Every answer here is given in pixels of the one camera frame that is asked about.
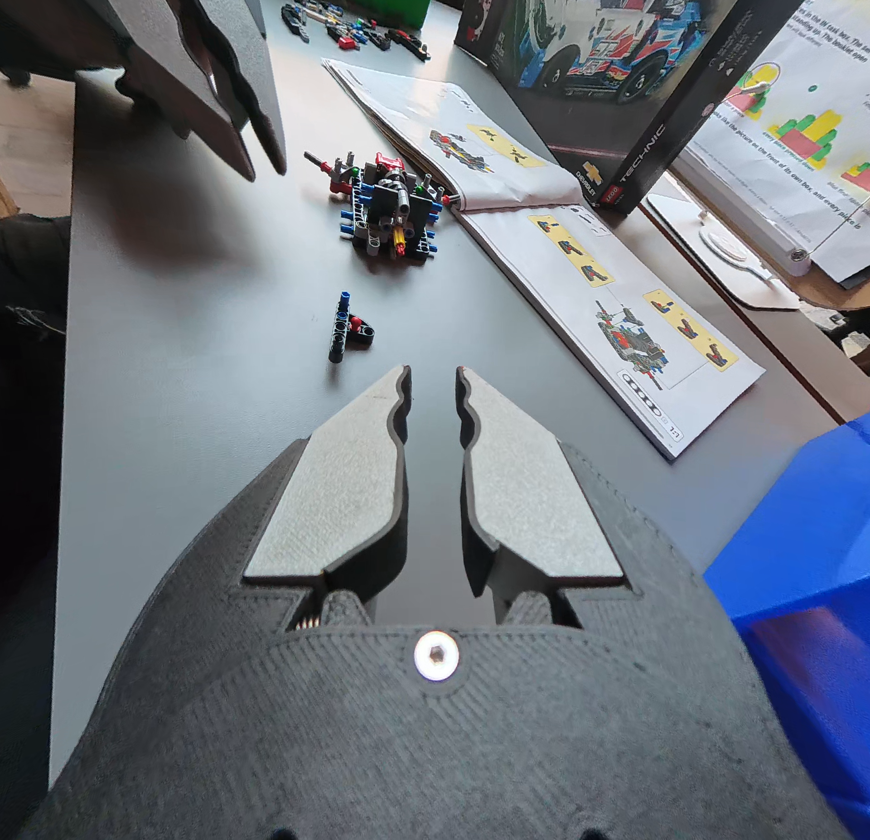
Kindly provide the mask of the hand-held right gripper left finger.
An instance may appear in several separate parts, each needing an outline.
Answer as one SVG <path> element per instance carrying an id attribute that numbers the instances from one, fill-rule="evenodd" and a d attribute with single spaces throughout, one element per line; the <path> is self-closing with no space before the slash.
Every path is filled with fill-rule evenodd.
<path id="1" fill-rule="evenodd" d="M 397 365 L 304 441 L 258 528 L 246 584 L 369 603 L 407 556 L 411 368 Z"/>

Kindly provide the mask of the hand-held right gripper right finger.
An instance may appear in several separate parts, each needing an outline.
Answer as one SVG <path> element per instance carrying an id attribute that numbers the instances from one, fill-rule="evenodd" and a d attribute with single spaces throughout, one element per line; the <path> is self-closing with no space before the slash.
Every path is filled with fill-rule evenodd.
<path id="1" fill-rule="evenodd" d="M 625 587 L 625 571 L 557 436 L 469 367 L 455 380 L 461 422 L 463 562 L 497 622 L 525 592 Z"/>

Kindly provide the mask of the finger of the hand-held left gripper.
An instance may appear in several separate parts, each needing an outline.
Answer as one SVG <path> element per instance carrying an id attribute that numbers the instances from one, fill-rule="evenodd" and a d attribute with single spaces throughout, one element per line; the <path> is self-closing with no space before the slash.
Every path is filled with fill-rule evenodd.
<path id="1" fill-rule="evenodd" d="M 251 126 L 276 172 L 285 134 L 260 0 L 182 0 L 204 46 L 210 84 L 238 135 Z"/>
<path id="2" fill-rule="evenodd" d="M 180 139 L 200 138 L 253 182 L 255 171 L 217 91 L 195 0 L 107 0 L 130 37 L 125 94 L 148 98 Z"/>

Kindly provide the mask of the small black lego subassembly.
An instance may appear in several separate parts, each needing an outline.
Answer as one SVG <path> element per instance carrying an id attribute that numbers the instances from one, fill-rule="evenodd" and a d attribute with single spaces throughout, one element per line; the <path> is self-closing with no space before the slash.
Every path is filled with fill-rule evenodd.
<path id="1" fill-rule="evenodd" d="M 354 314 L 351 308 L 351 295 L 342 291 L 333 317 L 332 336 L 328 359 L 333 364 L 339 364 L 348 343 L 368 348 L 375 338 L 375 330 L 363 318 Z"/>

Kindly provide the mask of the lego chassis assembly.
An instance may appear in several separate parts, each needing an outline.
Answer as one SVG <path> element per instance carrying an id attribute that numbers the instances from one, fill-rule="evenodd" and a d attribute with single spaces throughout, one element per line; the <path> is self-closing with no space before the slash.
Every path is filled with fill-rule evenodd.
<path id="1" fill-rule="evenodd" d="M 432 227 L 460 197 L 434 184 L 430 174 L 419 178 L 400 157 L 383 154 L 363 166 L 353 152 L 331 162 L 305 151 L 304 159 L 329 177 L 331 194 L 347 202 L 340 231 L 354 247 L 401 261 L 426 261 L 437 253 Z"/>

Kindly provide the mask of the pile of loose lego pieces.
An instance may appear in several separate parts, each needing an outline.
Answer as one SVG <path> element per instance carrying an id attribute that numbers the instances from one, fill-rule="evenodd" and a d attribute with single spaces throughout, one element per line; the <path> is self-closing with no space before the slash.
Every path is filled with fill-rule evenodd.
<path id="1" fill-rule="evenodd" d="M 431 59 L 429 47 L 418 35 L 401 28 L 387 27 L 375 19 L 350 20 L 343 8 L 327 0 L 290 0 L 280 8 L 280 17 L 288 31 L 310 44 L 308 25 L 321 27 L 341 51 L 360 51 L 370 47 L 382 52 L 398 47 L 419 62 Z"/>

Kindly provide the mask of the lego instruction booklet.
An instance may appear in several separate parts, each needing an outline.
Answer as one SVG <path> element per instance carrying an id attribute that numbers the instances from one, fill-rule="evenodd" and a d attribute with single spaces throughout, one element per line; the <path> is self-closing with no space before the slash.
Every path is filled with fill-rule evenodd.
<path id="1" fill-rule="evenodd" d="M 324 67 L 422 171 L 654 446 L 675 460 L 765 373 L 619 240 L 579 182 L 458 84 Z"/>

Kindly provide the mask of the lego set box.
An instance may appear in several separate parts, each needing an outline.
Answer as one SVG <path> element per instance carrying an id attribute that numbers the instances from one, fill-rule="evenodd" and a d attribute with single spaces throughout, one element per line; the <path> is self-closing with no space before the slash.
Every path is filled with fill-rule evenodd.
<path id="1" fill-rule="evenodd" d="M 454 43 L 627 215 L 804 1 L 464 0 Z"/>

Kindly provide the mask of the blue storage bin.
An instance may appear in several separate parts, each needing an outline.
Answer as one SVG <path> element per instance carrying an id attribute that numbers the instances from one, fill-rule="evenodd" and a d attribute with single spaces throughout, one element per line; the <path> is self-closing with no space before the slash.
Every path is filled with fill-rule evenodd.
<path id="1" fill-rule="evenodd" d="M 705 579 L 808 774 L 867 839 L 868 414 L 800 449 Z"/>

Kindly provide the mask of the sign holder with printed sheet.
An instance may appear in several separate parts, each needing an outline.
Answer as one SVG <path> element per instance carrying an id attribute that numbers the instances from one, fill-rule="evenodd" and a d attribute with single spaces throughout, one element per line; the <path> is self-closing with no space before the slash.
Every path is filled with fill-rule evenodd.
<path id="1" fill-rule="evenodd" d="M 750 308 L 868 308 L 868 22 L 804 0 L 647 194 Z"/>

